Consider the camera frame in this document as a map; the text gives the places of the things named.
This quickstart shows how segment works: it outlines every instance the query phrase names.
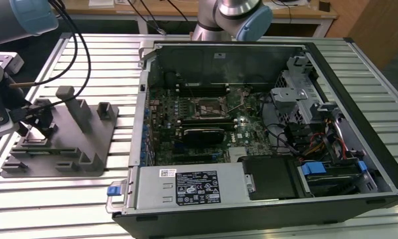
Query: wooden desk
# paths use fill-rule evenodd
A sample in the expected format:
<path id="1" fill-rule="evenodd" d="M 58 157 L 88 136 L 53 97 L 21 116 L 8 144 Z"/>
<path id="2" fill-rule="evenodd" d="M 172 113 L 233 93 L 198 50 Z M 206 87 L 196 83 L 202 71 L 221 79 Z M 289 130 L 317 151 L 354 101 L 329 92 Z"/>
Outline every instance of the wooden desk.
<path id="1" fill-rule="evenodd" d="M 114 8 L 104 9 L 89 9 L 88 0 L 64 0 L 66 5 L 68 13 L 76 19 L 121 19 L 121 20 L 137 20 L 138 29 L 141 34 L 148 34 L 148 26 L 136 16 L 136 12 L 129 5 L 117 4 Z M 165 0 L 144 0 L 152 14 L 157 20 L 174 20 L 182 21 L 177 10 Z M 190 21 L 197 21 L 198 14 L 198 0 L 173 0 L 174 5 L 188 16 Z M 134 7 L 138 10 L 140 14 L 145 17 L 146 20 L 152 20 L 148 12 L 137 0 Z M 329 30 L 333 20 L 338 17 L 337 12 L 332 9 L 330 12 L 318 10 L 318 0 L 312 0 L 310 6 L 297 6 L 290 8 L 292 20 L 289 16 L 289 9 L 277 9 L 273 10 L 273 22 L 272 23 L 289 23 L 293 24 L 316 24 L 318 25 L 314 37 L 324 37 Z"/>

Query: red cable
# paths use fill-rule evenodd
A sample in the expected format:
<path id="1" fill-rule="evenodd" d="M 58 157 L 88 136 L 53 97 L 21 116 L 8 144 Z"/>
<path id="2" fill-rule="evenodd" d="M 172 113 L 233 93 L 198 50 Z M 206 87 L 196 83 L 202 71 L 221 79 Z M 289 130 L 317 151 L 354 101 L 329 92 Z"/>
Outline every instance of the red cable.
<path id="1" fill-rule="evenodd" d="M 341 143 L 341 147 L 342 147 L 342 158 L 346 159 L 346 145 L 344 143 L 344 140 L 341 140 L 340 138 L 336 138 L 340 143 Z"/>
<path id="2" fill-rule="evenodd" d="M 318 135 L 322 135 L 322 134 L 325 134 L 325 133 L 316 133 L 316 134 L 313 134 L 313 136 L 310 138 L 310 147 L 313 146 L 313 139 L 314 139 L 314 137 L 318 136 Z"/>

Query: power supply label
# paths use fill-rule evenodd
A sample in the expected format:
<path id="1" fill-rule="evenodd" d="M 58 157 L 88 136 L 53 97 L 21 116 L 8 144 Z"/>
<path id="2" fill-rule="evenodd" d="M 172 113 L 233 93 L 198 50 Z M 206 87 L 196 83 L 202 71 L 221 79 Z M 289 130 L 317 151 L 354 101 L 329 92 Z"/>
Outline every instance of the power supply label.
<path id="1" fill-rule="evenodd" d="M 178 206 L 221 203 L 217 171 L 176 173 Z"/>

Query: green circuit board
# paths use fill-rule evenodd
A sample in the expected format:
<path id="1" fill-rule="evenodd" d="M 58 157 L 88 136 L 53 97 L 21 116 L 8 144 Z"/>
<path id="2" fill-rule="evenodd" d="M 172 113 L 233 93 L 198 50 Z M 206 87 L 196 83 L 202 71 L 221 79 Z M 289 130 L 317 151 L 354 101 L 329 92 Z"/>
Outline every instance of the green circuit board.
<path id="1" fill-rule="evenodd" d="M 152 90 L 153 165 L 204 163 L 201 157 L 210 155 L 213 163 L 230 162 L 230 147 L 245 147 L 246 155 L 269 155 L 274 152 L 257 115 L 261 94 L 249 91 L 246 87 L 229 87 L 224 97 L 181 98 L 176 91 Z M 230 119 L 234 130 L 224 132 L 224 140 L 216 145 L 186 147 L 180 137 L 185 130 L 180 121 L 213 118 Z"/>

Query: metal rail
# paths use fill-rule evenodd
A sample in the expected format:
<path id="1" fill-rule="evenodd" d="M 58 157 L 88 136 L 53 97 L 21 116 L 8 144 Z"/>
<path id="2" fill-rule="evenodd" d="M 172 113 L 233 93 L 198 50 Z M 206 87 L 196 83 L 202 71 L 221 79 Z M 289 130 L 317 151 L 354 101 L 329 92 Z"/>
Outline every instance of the metal rail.
<path id="1" fill-rule="evenodd" d="M 136 93 L 140 76 L 138 44 L 144 40 L 188 40 L 188 36 L 86 34 L 90 48 L 92 80 L 81 94 L 89 104 L 109 101 L 120 107 L 117 127 L 109 150 L 106 172 L 89 178 L 0 177 L 0 239 L 109 238 L 129 239 L 105 211 L 106 187 L 128 175 L 128 161 Z M 340 80 L 356 100 L 382 141 L 398 161 L 398 92 L 354 44 L 334 38 L 265 37 L 262 41 L 309 42 L 321 50 Z M 57 75 L 73 54 L 73 41 L 60 40 L 37 81 Z M 82 85 L 86 75 L 85 51 L 70 71 L 33 89 L 28 98 L 57 101 L 60 85 Z M 17 136 L 0 142 L 0 167 Z M 189 238 L 398 238 L 398 206 L 370 211 L 344 223 L 262 231 L 202 235 Z"/>

